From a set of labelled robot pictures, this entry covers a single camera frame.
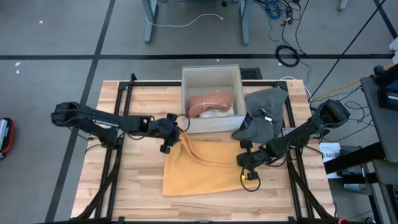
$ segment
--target wooden table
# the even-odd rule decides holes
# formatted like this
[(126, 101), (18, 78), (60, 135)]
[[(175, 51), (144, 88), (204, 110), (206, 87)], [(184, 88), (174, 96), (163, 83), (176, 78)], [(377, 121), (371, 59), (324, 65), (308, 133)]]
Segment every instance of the wooden table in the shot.
[[(289, 97), (296, 126), (306, 122), (310, 110), (301, 80), (287, 81)], [(97, 105), (98, 110), (113, 113), (118, 81), (105, 81)], [(244, 86), (244, 93), (269, 88)], [(166, 113), (181, 113), (179, 86), (134, 86), (129, 114), (151, 114), (156, 119)], [(235, 141), (231, 133), (192, 134), (193, 140)], [(119, 172), (113, 220), (119, 216), (126, 220), (226, 220), (226, 221), (286, 221), (295, 217), (287, 167), (260, 166), (261, 188), (254, 193), (234, 190), (208, 195), (163, 197), (162, 179), (166, 155), (159, 152), (160, 139), (144, 138), (133, 141), (126, 138)], [(90, 141), (88, 147), (98, 144)], [(317, 148), (312, 139), (309, 146)], [(81, 172), (72, 217), (80, 214), (90, 203), (100, 185), (105, 149), (94, 147), (86, 153)], [(310, 190), (333, 214), (335, 211), (322, 157), (319, 153), (304, 149), (303, 163)], [(307, 216), (305, 203), (299, 191), (303, 216)], [(102, 209), (105, 216), (107, 196)]]

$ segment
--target yellow towel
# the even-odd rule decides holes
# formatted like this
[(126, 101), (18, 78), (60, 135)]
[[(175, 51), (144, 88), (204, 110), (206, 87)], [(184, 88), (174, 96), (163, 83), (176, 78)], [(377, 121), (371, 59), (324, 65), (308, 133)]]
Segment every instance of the yellow towel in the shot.
[[(166, 158), (163, 178), (164, 196), (198, 195), (242, 189), (242, 167), (236, 156), (245, 152), (238, 142), (192, 141), (181, 133), (180, 142)], [(256, 180), (243, 180), (255, 188)]]

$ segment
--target gray floor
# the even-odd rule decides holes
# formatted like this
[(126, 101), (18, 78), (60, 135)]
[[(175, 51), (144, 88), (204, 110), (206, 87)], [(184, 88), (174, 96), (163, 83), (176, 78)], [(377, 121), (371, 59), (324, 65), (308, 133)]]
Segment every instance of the gray floor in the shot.
[[(350, 0), (347, 9), (338, 12), (338, 4), (339, 0), (310, 1), (298, 30), (306, 53), (342, 53), (376, 8), (373, 0)], [(93, 55), (108, 5), (109, 0), (0, 0), (0, 55)], [(269, 19), (258, 5), (251, 16), (250, 44), (241, 45), (238, 9), (238, 4), (224, 8), (219, 4), (159, 2), (159, 24), (186, 24), (202, 13), (217, 13), (224, 20), (202, 17), (186, 28), (158, 28), (153, 43), (146, 45), (141, 1), (116, 0), (102, 54), (273, 54), (278, 43), (269, 40)], [(387, 0), (384, 9), (398, 30), (398, 2)], [(280, 39), (280, 24), (271, 22), (275, 39)], [(296, 25), (294, 22), (285, 29), (291, 44), (295, 43)], [(390, 54), (392, 40), (377, 13), (347, 53)], [(190, 65), (238, 63), (243, 68), (259, 67), (265, 79), (293, 76), (304, 79), (314, 91), (335, 61), (304, 60), (312, 67), (308, 82), (306, 66), (287, 68), (275, 59), (100, 60), (88, 105), (96, 106), (103, 80), (127, 80), (132, 72), (140, 80), (180, 79), (181, 68)], [(317, 95), (369, 75), (376, 65), (391, 63), (389, 59), (342, 60)], [(69, 130), (51, 124), (50, 113), (57, 103), (80, 100), (90, 65), (91, 60), (0, 60), (0, 118), (10, 117), (17, 126), (15, 146), (0, 162), (0, 223), (44, 221), (70, 135)], [(366, 105), (360, 91), (349, 100)], [(351, 112), (353, 118), (361, 117), (360, 111)], [(364, 126), (350, 121), (327, 138), (338, 139)], [(341, 143), (366, 146), (376, 141), (374, 128), (368, 127)], [(70, 216), (85, 147), (86, 142), (79, 139), (57, 220)], [(353, 217), (370, 209), (367, 196), (342, 189), (338, 180), (330, 184), (338, 216)]]

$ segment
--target gray cloth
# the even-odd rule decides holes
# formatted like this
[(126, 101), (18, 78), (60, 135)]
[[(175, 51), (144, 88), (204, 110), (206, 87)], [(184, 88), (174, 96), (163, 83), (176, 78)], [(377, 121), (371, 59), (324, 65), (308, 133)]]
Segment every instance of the gray cloth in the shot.
[(247, 95), (245, 102), (248, 113), (240, 129), (234, 132), (232, 137), (260, 143), (277, 137), (284, 121), (284, 103), (287, 95), (287, 92), (280, 88)]

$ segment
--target cardboard box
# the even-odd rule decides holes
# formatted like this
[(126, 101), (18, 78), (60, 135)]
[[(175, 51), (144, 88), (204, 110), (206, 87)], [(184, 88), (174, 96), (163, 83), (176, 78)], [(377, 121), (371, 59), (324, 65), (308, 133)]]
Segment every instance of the cardboard box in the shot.
[[(233, 116), (216, 118), (190, 118), (188, 133), (235, 131), (246, 116), (241, 72), (239, 65), (215, 65), (210, 67), (182, 68), (182, 111), (187, 112), (191, 96), (200, 96), (214, 91), (227, 91), (233, 96)], [(183, 118), (185, 128), (188, 119)]]

